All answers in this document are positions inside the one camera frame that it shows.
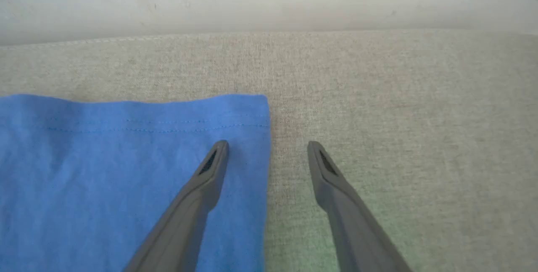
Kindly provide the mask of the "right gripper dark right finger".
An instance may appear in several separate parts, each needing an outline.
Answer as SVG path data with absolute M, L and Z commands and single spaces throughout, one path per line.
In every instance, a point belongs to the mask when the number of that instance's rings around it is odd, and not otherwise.
M 411 268 L 321 143 L 308 143 L 315 199 L 327 213 L 342 272 L 409 272 Z

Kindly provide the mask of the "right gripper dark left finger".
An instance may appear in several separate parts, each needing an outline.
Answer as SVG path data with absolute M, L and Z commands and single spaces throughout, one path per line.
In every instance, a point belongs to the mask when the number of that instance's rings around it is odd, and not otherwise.
M 194 272 L 209 212 L 217 205 L 229 157 L 219 140 L 146 236 L 126 272 Z

